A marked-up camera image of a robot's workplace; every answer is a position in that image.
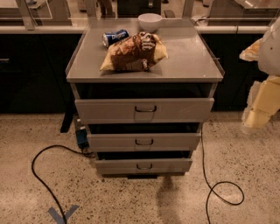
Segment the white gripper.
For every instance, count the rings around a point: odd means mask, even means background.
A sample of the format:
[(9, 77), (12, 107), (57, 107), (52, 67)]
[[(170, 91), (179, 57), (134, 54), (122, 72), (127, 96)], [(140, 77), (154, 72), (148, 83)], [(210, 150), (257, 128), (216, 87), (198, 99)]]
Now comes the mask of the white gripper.
[[(239, 58), (245, 61), (258, 61), (262, 40), (258, 39), (243, 50)], [(247, 135), (261, 130), (280, 109), (280, 77), (270, 75), (265, 81), (255, 81), (241, 117), (241, 132)]]

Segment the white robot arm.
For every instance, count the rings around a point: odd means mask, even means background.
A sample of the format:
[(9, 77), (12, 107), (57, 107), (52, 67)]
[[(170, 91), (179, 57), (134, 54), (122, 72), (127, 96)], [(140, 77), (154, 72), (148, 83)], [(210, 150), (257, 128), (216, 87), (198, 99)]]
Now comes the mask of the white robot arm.
[(262, 38), (241, 52), (240, 58), (255, 60), (259, 70), (268, 75), (265, 81), (253, 83), (242, 114), (241, 131), (253, 134), (280, 109), (280, 17)]

